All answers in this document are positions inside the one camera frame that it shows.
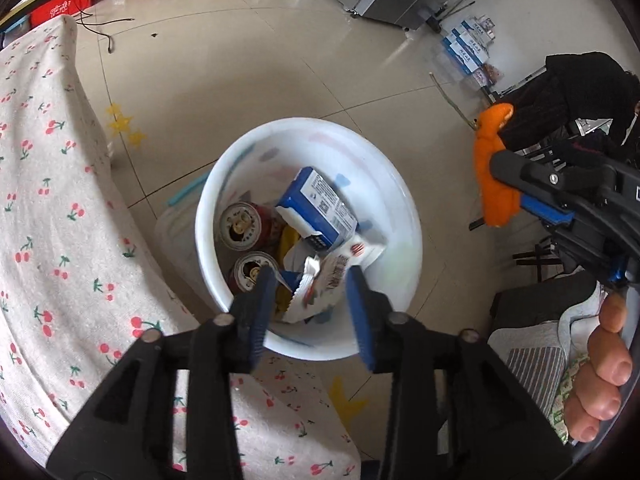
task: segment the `orange plush toy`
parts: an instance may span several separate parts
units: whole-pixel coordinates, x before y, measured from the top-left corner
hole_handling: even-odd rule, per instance
[[[478,117],[474,166],[482,194],[484,222],[502,227],[520,210],[520,192],[495,180],[489,171],[494,153],[505,150],[498,131],[511,119],[513,105],[502,103],[485,110]]]

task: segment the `tile floor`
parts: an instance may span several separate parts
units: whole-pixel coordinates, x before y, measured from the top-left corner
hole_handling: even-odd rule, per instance
[[[207,171],[235,139],[288,116],[325,118],[351,128],[396,165],[423,229],[422,278],[410,313],[429,328],[485,329],[493,295],[532,280],[510,254],[542,236],[524,214],[501,230],[469,233],[480,214],[472,173],[472,133],[429,77],[469,116],[483,106],[461,82],[439,37],[355,19],[335,0],[105,0],[94,23],[108,41],[80,31],[82,84],[109,134],[110,104],[132,117],[139,146],[113,139],[113,177],[152,248],[166,200]],[[207,308],[155,249],[169,284],[197,315]],[[369,403],[349,430],[363,456],[380,457],[389,377],[357,357],[319,365],[329,387]]]

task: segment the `can top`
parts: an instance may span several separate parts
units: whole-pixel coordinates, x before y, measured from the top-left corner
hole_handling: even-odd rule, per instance
[[[256,208],[248,202],[227,207],[220,217],[220,234],[225,245],[234,250],[247,250],[255,245],[262,231]]]
[[[252,290],[258,279],[258,273],[264,266],[270,266],[278,275],[278,264],[267,253],[253,251],[238,258],[233,269],[233,278],[242,292]]]

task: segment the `red box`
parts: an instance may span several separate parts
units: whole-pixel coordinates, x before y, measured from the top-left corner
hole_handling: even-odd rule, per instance
[[[50,0],[31,13],[31,27],[48,22],[60,14],[75,14],[91,7],[92,0]]]

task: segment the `black jacket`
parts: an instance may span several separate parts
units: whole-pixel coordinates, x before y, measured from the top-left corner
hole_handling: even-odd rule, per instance
[[[609,137],[622,142],[640,101],[640,85],[631,74],[602,52],[548,56],[546,69],[560,80],[572,120],[613,119]]]

